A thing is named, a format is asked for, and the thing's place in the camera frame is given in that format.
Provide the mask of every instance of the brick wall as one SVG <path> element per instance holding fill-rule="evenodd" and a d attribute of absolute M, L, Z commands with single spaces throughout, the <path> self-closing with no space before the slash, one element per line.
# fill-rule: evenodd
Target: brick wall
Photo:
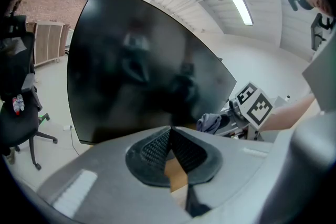
<path fill-rule="evenodd" d="M 12 9 L 15 1 L 9 6 Z M 27 22 L 55 20 L 74 28 L 86 0 L 22 0 L 16 15 L 26 15 Z"/>

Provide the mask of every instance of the white floor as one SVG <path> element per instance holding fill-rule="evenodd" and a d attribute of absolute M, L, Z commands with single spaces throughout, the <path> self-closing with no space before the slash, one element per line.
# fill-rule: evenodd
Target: white floor
<path fill-rule="evenodd" d="M 50 175 L 85 152 L 89 146 L 79 143 L 75 129 L 71 132 L 63 130 L 65 125 L 73 126 L 66 84 L 67 57 L 61 57 L 59 63 L 51 62 L 37 67 L 35 71 L 39 80 L 35 86 L 43 106 L 39 115 L 48 113 L 50 116 L 50 121 L 44 120 L 39 131 L 55 136 L 58 144 L 49 139 L 34 137 L 35 158 L 42 167 L 40 171 L 32 163 L 28 141 L 19 146 L 21 150 L 15 153 L 15 164 L 8 167 L 15 178 L 36 191 Z M 71 133 L 76 150 L 72 146 Z"/>

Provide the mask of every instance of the blue-gray fabric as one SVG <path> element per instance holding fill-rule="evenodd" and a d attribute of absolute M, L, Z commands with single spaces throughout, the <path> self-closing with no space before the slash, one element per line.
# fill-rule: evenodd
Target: blue-gray fabric
<path fill-rule="evenodd" d="M 220 120 L 221 117 L 218 114 L 203 114 L 197 121 L 197 130 L 208 134 L 214 134 L 221 124 Z"/>

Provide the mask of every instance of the large black screen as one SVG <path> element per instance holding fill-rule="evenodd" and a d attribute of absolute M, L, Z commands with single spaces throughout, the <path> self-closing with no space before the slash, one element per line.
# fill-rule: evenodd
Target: large black screen
<path fill-rule="evenodd" d="M 142 0 L 88 0 L 67 70 L 82 143 L 164 125 L 195 128 L 221 110 L 236 80 L 172 17 Z"/>

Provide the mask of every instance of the office chair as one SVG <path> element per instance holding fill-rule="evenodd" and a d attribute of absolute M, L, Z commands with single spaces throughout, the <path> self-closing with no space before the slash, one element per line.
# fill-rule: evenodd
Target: office chair
<path fill-rule="evenodd" d="M 18 36 L 11 33 L 6 35 L 6 38 L 8 37 Z M 0 51 L 0 97 L 4 101 L 0 111 L 0 143 L 2 148 L 15 147 L 15 151 L 19 152 L 18 145 L 29 140 L 33 164 L 40 170 L 41 166 L 35 160 L 34 136 L 52 139 L 55 144 L 58 141 L 57 138 L 38 131 L 41 122 L 50 118 L 48 113 L 38 117 L 42 106 L 36 94 L 37 89 L 33 85 L 34 65 L 31 63 L 35 36 L 33 33 L 25 32 L 19 37 L 26 47 L 25 50 L 14 55 L 13 50 Z M 23 96 L 25 108 L 16 115 L 12 98 L 18 94 Z"/>

